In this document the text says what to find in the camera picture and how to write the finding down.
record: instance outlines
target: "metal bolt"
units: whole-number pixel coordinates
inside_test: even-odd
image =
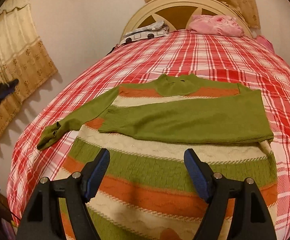
[[[252,178],[247,178],[247,179],[246,179],[246,182],[247,182],[248,184],[253,184],[253,183],[254,183],[254,180],[253,180]]]
[[[47,177],[43,177],[40,179],[40,183],[44,184],[44,183],[47,183],[48,182],[48,178]]]
[[[72,177],[74,178],[74,179],[77,179],[77,178],[79,178],[81,176],[81,173],[79,172],[79,171],[76,171],[76,172],[74,172],[73,174],[72,174]]]
[[[221,173],[219,173],[219,172],[214,173],[214,178],[221,179],[222,177],[223,177],[223,175]]]

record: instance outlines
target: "green striped sweater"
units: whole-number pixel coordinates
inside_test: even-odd
[[[120,85],[88,104],[47,127],[38,148],[79,129],[55,179],[109,149],[106,176],[87,204],[102,240],[193,238],[207,205],[185,168],[187,148],[227,178],[252,177],[275,222],[277,171],[268,143],[273,134],[259,91],[195,75],[162,75]],[[60,205],[66,234],[74,238],[65,201]],[[228,234],[233,205],[230,200],[220,239]]]

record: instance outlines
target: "headboard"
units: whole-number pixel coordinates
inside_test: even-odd
[[[192,15],[229,15],[236,18],[245,35],[252,37],[247,24],[226,5],[216,0],[152,0],[139,9],[127,23],[122,36],[134,29],[164,21],[170,31],[187,29]]]

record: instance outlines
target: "blue rubber tip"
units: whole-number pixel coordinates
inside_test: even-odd
[[[97,163],[94,171],[92,172],[90,178],[87,181],[86,192],[84,197],[88,201],[96,196],[98,188],[100,187],[100,184],[108,168],[109,160],[110,160],[109,151],[106,149],[103,152],[99,162]]]
[[[186,150],[184,153],[184,163],[199,197],[208,202],[212,197],[208,182],[192,157],[190,150]]]

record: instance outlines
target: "red plaid bedsheet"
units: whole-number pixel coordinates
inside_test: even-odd
[[[78,132],[67,133],[52,147],[36,149],[43,128],[122,82],[144,83],[162,73],[240,82],[262,91],[274,132],[278,171],[279,240],[290,236],[290,67],[256,41],[175,31],[168,37],[121,46],[70,83],[24,130],[12,157],[7,194],[10,209],[21,217],[43,176],[53,179]]]

